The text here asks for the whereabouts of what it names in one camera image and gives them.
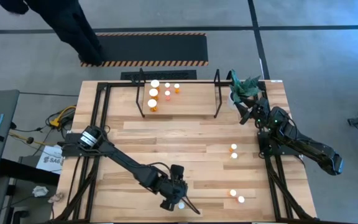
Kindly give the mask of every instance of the potted plant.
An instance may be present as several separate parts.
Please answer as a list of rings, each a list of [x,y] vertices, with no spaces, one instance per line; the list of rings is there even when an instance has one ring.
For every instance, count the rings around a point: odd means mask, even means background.
[[[248,98],[256,96],[260,92],[258,87],[258,81],[260,76],[255,78],[247,78],[244,82],[241,82],[236,75],[236,71],[231,70],[232,85],[230,85],[230,95],[227,99],[229,107],[236,109],[234,103],[241,103],[241,98]]]

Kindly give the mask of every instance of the black floor mat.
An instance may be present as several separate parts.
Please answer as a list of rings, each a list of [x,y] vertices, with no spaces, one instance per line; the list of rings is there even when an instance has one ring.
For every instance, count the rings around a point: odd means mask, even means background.
[[[196,80],[196,70],[144,72],[146,80]],[[121,80],[138,80],[139,72],[122,72]]]
[[[208,65],[205,33],[99,34],[98,38],[106,60],[102,67]]]

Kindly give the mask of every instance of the person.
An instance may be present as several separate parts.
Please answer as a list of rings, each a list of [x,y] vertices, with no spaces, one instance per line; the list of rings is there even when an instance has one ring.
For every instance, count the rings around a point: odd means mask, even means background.
[[[102,46],[78,0],[0,0],[0,5],[20,15],[31,8],[40,14],[61,41],[70,44],[78,52],[82,62],[102,64]]]

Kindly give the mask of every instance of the black pants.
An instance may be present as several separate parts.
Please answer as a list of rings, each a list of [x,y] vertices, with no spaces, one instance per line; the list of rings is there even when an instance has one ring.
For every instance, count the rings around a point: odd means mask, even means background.
[[[95,65],[102,63],[99,40],[78,1],[73,1],[70,7],[56,15],[44,14],[41,9],[39,13],[54,29],[60,40],[70,44],[85,62]]]

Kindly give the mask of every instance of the table leg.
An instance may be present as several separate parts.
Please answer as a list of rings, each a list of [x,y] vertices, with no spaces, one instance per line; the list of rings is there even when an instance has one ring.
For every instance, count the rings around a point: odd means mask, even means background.
[[[15,179],[28,180],[34,183],[57,186],[60,175],[7,159],[1,159],[0,176],[8,176]]]

